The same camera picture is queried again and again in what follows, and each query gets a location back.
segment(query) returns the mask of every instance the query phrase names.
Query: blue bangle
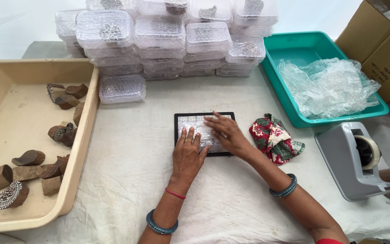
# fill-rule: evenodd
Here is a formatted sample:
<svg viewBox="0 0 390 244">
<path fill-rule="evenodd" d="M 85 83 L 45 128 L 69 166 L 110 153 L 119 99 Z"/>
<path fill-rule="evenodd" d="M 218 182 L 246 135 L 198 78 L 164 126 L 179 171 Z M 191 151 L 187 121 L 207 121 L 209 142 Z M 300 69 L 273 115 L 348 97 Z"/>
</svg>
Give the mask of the blue bangle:
<svg viewBox="0 0 390 244">
<path fill-rule="evenodd" d="M 176 224 L 171 229 L 160 228 L 153 221 L 153 212 L 154 212 L 154 209 L 150 213 L 147 214 L 147 225 L 152 230 L 154 230 L 154 232 L 162 234 L 162 235 L 170 235 L 170 234 L 176 232 L 177 227 L 179 226 L 179 220 L 177 220 Z"/>
<path fill-rule="evenodd" d="M 291 184 L 289 187 L 287 187 L 287 189 L 285 189 L 284 191 L 281 191 L 281 192 L 274 192 L 272 190 L 272 188 L 270 188 L 270 194 L 272 194 L 272 196 L 274 197 L 286 197 L 288 195 L 290 195 L 294 189 L 296 189 L 296 186 L 297 186 L 297 178 L 295 175 L 293 174 L 287 174 L 288 176 L 290 176 L 291 178 Z"/>
</svg>

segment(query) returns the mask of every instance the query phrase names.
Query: red floral cloth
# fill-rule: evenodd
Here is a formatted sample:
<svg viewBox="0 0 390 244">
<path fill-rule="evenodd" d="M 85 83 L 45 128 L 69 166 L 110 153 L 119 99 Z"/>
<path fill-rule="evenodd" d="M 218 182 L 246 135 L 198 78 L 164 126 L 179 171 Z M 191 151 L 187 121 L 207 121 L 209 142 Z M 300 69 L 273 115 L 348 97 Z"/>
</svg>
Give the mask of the red floral cloth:
<svg viewBox="0 0 390 244">
<path fill-rule="evenodd" d="M 249 132 L 258 149 L 277 165 L 284 164 L 305 150 L 305 144 L 291 139 L 282 121 L 271 114 L 257 119 Z"/>
<path fill-rule="evenodd" d="M 320 239 L 319 241 L 317 241 L 316 244 L 343 244 L 343 243 L 333 239 Z"/>
</svg>

